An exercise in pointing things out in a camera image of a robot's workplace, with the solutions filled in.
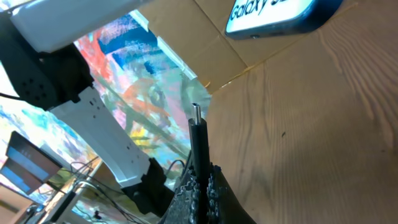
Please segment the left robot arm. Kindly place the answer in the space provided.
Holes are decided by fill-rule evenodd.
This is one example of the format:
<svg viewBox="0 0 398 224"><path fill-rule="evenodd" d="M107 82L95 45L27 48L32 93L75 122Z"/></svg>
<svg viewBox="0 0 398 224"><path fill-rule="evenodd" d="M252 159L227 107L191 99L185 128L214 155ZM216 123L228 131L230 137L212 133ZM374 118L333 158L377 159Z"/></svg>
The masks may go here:
<svg viewBox="0 0 398 224"><path fill-rule="evenodd" d="M105 107L75 41L137 9L140 0L41 0L1 12L1 63L26 103L76 131L143 214L163 216L173 192L160 164Z"/></svg>

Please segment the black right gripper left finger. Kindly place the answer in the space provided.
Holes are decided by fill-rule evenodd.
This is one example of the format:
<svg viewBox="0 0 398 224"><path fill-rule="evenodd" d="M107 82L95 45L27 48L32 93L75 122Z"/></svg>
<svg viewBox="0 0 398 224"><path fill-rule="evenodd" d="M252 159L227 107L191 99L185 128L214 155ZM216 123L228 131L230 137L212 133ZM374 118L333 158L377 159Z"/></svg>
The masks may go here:
<svg viewBox="0 0 398 224"><path fill-rule="evenodd" d="M192 167L187 168L175 195L158 224L197 224L200 184Z"/></svg>

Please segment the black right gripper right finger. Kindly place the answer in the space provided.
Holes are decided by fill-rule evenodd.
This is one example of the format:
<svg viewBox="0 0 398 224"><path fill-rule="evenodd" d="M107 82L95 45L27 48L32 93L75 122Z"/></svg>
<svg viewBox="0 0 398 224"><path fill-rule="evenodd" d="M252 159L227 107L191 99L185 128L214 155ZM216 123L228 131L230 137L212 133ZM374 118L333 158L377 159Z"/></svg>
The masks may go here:
<svg viewBox="0 0 398 224"><path fill-rule="evenodd" d="M211 164L206 188L208 197L208 223L211 224L256 224L243 209L224 177L221 167Z"/></svg>

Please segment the blue Galaxy smartphone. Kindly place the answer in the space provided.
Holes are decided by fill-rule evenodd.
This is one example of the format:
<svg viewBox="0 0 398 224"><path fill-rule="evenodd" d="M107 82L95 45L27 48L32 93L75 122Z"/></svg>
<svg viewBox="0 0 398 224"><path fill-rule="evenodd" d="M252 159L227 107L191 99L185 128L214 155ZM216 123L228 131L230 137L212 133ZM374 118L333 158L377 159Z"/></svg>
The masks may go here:
<svg viewBox="0 0 398 224"><path fill-rule="evenodd" d="M342 0L236 0L225 28L234 40L304 34L321 27Z"/></svg>

